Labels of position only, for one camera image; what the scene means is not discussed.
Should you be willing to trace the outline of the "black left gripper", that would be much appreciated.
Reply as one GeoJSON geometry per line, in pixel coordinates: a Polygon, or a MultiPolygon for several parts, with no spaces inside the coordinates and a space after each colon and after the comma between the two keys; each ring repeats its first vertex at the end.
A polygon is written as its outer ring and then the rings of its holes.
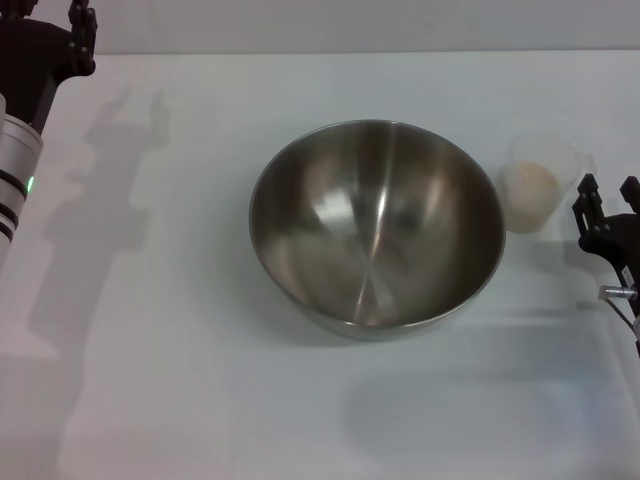
{"type": "Polygon", "coordinates": [[[44,130],[58,86],[70,60],[75,76],[95,71],[96,12],[88,0],[73,0],[71,32],[56,25],[20,18],[20,0],[0,0],[1,94],[6,113],[44,130]]]}

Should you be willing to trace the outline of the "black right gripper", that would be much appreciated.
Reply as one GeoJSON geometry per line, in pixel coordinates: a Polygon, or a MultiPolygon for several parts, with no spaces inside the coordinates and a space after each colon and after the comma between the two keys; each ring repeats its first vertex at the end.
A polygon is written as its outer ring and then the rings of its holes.
{"type": "MultiPolygon", "coordinates": [[[[639,299],[639,217],[637,214],[605,216],[598,184],[587,173],[577,186],[578,197],[572,211],[579,231],[579,247],[607,261],[619,285],[605,287],[611,298],[639,299]]],[[[640,213],[640,182],[628,176],[620,187],[623,199],[634,213],[640,213]]]]}

